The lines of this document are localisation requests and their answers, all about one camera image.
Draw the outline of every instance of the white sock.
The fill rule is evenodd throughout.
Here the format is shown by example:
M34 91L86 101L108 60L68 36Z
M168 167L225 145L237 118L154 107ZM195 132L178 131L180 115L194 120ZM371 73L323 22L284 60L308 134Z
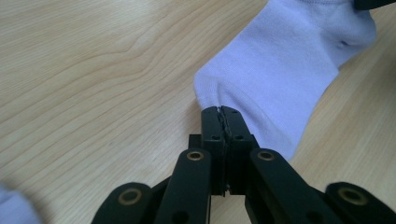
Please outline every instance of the white sock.
M270 0L194 80L202 109L239 110L260 147L289 160L339 66L375 40L352 0Z
M32 205L17 191L0 185L0 224L41 223Z

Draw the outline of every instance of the light wood surface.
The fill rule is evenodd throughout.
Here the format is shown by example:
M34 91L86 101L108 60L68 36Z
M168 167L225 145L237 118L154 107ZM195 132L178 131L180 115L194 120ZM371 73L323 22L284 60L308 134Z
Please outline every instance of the light wood surface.
M194 73L258 0L0 0L0 181L45 223L89 223L115 187L168 177L200 132ZM396 5L327 89L292 166L312 186L360 185L396 209ZM248 223L243 197L212 223Z

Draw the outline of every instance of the wooden table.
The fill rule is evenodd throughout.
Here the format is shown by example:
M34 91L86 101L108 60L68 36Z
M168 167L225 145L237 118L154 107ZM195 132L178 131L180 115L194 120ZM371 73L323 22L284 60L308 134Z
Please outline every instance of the wooden table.
M89 223L115 187L168 177L200 132L194 73L259 0L0 0L0 180L45 223ZM312 186L360 185L396 209L396 5L327 89L292 166ZM243 197L212 223L248 223Z

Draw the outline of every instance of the table surface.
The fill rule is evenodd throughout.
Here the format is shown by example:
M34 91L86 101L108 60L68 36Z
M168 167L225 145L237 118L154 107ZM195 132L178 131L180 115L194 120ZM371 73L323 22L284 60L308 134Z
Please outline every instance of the table surface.
M154 186L200 132L194 73L262 0L0 0L0 181L45 223L89 223L115 187ZM396 209L396 5L343 65L291 165L320 190L362 186ZM212 223L248 223L215 197Z

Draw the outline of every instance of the bolt hole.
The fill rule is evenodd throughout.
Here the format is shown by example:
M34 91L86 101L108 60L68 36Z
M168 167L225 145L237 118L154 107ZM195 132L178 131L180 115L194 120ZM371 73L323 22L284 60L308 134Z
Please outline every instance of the bolt hole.
M258 157L264 161L272 161L275 158L274 154L267 151L259 152Z
M308 218L311 223L323 223L323 215L319 212L308 212L306 218Z
M132 205L140 201L142 191L140 189L126 189L119 196L119 203L122 205Z
M338 190L338 195L343 200L355 205L365 205L368 202L366 196L352 188L340 188Z
M213 140L220 140L220 136L218 136L218 135L212 135L212 139L213 139Z
M175 224L187 223L189 221L189 214L187 214L186 212L183 212L183 211L175 212L172 215L172 221Z
M204 158L204 154L199 151L193 151L187 154L187 158L191 161L200 161Z

